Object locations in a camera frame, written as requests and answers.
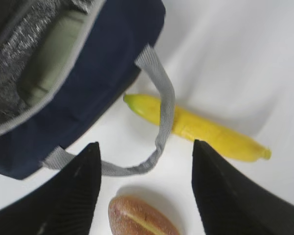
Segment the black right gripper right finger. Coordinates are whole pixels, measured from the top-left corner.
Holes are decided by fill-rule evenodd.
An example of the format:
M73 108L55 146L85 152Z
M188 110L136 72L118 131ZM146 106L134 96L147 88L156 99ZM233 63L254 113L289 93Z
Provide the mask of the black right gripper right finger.
M193 148L192 189L207 235L294 235L294 205L199 140Z

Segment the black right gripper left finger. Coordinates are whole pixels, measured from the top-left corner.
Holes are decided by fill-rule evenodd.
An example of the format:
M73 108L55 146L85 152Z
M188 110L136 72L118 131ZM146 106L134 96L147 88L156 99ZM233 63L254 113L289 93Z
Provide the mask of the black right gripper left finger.
M0 210L0 235L87 235L101 186L97 142L42 186Z

